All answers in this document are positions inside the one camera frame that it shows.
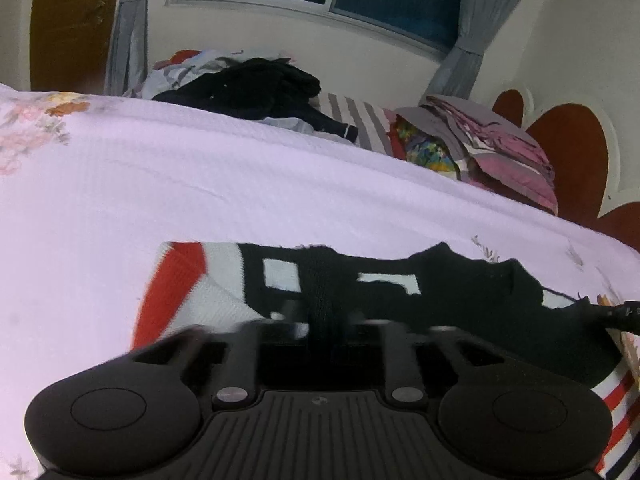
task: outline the black knit fabric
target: black knit fabric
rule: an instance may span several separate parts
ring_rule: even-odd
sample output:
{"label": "black knit fabric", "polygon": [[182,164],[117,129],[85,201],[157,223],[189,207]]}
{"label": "black knit fabric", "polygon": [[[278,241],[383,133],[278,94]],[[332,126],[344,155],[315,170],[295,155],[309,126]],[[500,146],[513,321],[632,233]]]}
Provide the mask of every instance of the black knit fabric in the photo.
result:
{"label": "black knit fabric", "polygon": [[239,119],[297,117],[318,132],[355,142],[358,136],[355,126],[339,123],[309,104],[309,99],[320,92],[318,79],[287,61],[256,57],[220,72],[203,74],[177,90],[158,94],[153,100]]}
{"label": "black knit fabric", "polygon": [[[446,244],[404,260],[356,258],[326,248],[240,248],[250,307],[269,317],[282,312],[287,300],[302,300],[307,319],[319,322],[319,330],[331,337],[339,334],[338,325],[358,314],[399,321],[415,333],[453,325],[589,387],[620,362],[606,330],[585,322],[588,302],[556,309],[543,306],[543,287],[516,260],[469,260]],[[265,286],[265,258],[296,263],[300,293]],[[360,273],[415,275],[420,294],[408,294],[396,283],[360,282]],[[322,340],[326,334],[314,336]]]}

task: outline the ridged surface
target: ridged surface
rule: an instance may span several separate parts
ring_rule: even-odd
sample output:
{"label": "ridged surface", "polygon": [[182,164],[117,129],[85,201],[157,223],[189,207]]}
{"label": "ridged surface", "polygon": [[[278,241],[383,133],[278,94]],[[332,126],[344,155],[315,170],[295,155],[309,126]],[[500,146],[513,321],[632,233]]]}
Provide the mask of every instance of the ridged surface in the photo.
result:
{"label": "ridged surface", "polygon": [[257,406],[215,416],[191,452],[174,463],[170,478],[450,480],[488,476],[451,456],[423,416],[388,409],[372,392],[267,392]]}

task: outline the curtain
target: curtain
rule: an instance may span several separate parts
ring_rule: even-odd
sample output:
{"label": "curtain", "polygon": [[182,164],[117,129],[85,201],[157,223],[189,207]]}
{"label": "curtain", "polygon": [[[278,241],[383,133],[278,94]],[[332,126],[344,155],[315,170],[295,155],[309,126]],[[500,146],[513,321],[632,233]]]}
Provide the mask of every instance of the curtain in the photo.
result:
{"label": "curtain", "polygon": [[427,94],[467,99],[482,56],[520,0],[460,0],[458,40],[434,74]]}
{"label": "curtain", "polygon": [[104,82],[107,95],[122,95],[146,77],[146,1],[118,3]]}

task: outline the clothes pile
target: clothes pile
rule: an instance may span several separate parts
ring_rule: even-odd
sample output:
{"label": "clothes pile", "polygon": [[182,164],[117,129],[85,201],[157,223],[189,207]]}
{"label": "clothes pile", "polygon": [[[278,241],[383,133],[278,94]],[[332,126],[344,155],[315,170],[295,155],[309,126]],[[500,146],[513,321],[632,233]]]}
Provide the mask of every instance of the clothes pile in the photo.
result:
{"label": "clothes pile", "polygon": [[310,104],[320,93],[318,79],[279,53],[193,52],[178,52],[162,62],[131,96],[356,141],[357,127],[335,121]]}
{"label": "clothes pile", "polygon": [[394,156],[558,214],[554,169],[533,137],[464,99],[429,95],[398,108]]}

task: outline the white wall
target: white wall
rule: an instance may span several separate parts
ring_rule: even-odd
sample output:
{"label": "white wall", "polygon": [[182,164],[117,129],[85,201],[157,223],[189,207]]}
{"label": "white wall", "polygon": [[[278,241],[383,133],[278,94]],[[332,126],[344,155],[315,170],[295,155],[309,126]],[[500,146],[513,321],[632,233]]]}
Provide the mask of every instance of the white wall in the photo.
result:
{"label": "white wall", "polygon": [[547,108],[602,104],[620,145],[620,188],[640,188],[640,0],[546,0],[516,75]]}
{"label": "white wall", "polygon": [[[414,105],[439,60],[336,23],[259,10],[165,6],[149,0],[149,60],[192,48],[267,48],[291,54],[326,91],[389,108]],[[543,0],[523,0],[496,37],[472,97],[487,101],[513,79]]]}
{"label": "white wall", "polygon": [[0,0],[0,83],[31,87],[29,31],[32,0]]}

